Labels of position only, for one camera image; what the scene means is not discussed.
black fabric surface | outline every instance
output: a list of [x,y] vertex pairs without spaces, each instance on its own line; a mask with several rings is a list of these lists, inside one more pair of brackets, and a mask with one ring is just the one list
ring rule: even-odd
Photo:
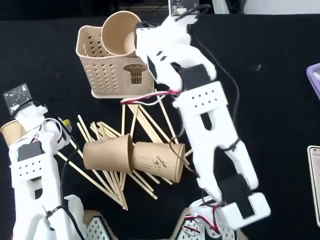
[[[162,17],[141,16],[159,22]],[[84,121],[106,121],[121,128],[119,100],[98,100],[75,53],[78,29],[101,26],[105,18],[0,22],[0,90],[6,92],[27,83],[33,98],[73,123],[73,133],[84,141],[75,125],[77,114]],[[243,229],[249,239],[319,239],[312,198],[307,146],[320,145],[320,103],[306,77],[306,68],[320,62],[320,15],[254,16],[221,15],[199,20],[194,32],[240,88],[237,131],[246,144],[259,178],[260,191],[271,207],[271,216]],[[229,106],[235,89],[218,69]],[[164,101],[176,132],[180,120],[170,99]],[[0,100],[0,124],[9,118]],[[148,108],[169,134],[160,107]],[[139,124],[134,141],[149,141]],[[64,149],[68,154],[70,147]],[[8,167],[8,149],[0,142],[0,239],[8,240],[15,221],[14,191]],[[62,160],[57,159],[59,166]],[[77,157],[74,162],[82,166]],[[215,156],[216,178],[234,174],[224,153]],[[72,168],[66,171],[64,192],[76,194],[85,209],[100,211],[119,239],[168,238],[182,210],[201,197],[192,174],[184,170],[179,184],[153,184],[158,200],[127,178],[125,195],[129,211],[92,186]]]

black circuit board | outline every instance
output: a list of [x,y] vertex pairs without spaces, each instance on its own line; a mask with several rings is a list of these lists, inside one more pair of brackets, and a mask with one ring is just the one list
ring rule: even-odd
[[[26,83],[20,86],[17,86],[14,89],[11,89],[10,91],[5,92],[3,94],[3,97],[5,100],[6,106],[9,110],[10,116],[12,116],[16,112],[16,109],[21,104],[23,104],[25,101],[32,99]],[[24,109],[32,104],[33,103],[30,102],[24,105],[21,109]]]
[[199,0],[170,0],[171,16],[179,16],[198,5]]

beige plastic basket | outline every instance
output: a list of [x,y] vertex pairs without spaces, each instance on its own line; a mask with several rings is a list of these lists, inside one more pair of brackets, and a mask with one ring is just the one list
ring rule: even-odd
[[139,57],[112,56],[101,42],[101,27],[79,29],[76,54],[79,56],[97,99],[129,98],[153,92],[154,80]]

kraft paper cup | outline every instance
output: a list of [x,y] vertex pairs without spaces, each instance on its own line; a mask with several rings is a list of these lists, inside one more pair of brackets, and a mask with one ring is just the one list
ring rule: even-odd
[[186,148],[184,144],[172,144],[172,148],[179,157],[169,144],[137,142],[132,155],[133,168],[179,183],[184,166],[181,158]]
[[140,18],[130,11],[118,11],[109,16],[101,29],[102,45],[117,57],[134,57],[135,27]]
[[130,134],[87,142],[83,148],[86,169],[131,173],[133,144]]
[[3,125],[0,128],[0,133],[4,136],[5,143],[9,147],[25,135],[26,131],[17,120],[13,120]]

basket slot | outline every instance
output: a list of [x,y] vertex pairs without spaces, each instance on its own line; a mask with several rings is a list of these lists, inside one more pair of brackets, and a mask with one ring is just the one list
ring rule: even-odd
[[129,64],[123,67],[123,70],[130,73],[131,84],[141,85],[142,84],[142,73],[147,71],[148,68],[142,64]]

